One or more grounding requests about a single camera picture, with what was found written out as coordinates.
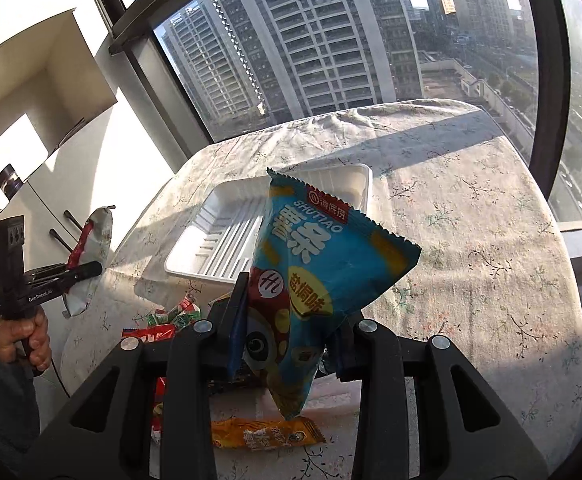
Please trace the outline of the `left hand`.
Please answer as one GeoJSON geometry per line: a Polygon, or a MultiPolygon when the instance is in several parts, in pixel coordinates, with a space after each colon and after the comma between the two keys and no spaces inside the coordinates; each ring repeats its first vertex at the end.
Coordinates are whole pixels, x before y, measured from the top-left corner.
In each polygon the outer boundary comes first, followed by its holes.
{"type": "Polygon", "coordinates": [[[11,364],[18,358],[16,345],[28,344],[28,362],[43,373],[51,364],[48,318],[42,307],[36,307],[32,318],[5,320],[0,318],[0,362],[11,364]]]}

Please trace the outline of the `left forearm dark sleeve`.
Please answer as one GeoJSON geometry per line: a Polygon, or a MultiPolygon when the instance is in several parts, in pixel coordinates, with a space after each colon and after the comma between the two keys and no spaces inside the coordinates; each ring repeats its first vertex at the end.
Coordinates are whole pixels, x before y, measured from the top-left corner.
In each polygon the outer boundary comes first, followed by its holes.
{"type": "Polygon", "coordinates": [[[17,479],[40,435],[34,378],[18,361],[0,360],[0,479],[17,479]]]}

